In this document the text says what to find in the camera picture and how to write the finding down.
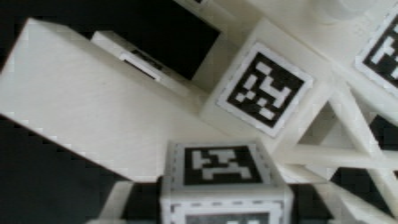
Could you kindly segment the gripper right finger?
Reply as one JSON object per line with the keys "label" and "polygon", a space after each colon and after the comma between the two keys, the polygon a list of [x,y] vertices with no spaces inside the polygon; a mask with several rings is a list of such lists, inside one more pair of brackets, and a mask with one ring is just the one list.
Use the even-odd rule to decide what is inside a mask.
{"label": "gripper right finger", "polygon": [[329,183],[315,184],[317,193],[333,214],[329,224],[369,224],[356,216],[344,201],[344,193],[338,187]]}

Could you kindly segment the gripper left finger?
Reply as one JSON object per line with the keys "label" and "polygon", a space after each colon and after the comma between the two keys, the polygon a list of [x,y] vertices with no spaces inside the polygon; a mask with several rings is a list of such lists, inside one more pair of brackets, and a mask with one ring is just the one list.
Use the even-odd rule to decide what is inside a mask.
{"label": "gripper left finger", "polygon": [[136,183],[130,181],[116,182],[102,208],[100,216],[91,219],[86,224],[129,224],[129,221],[123,218],[123,212],[127,208],[134,186]]}

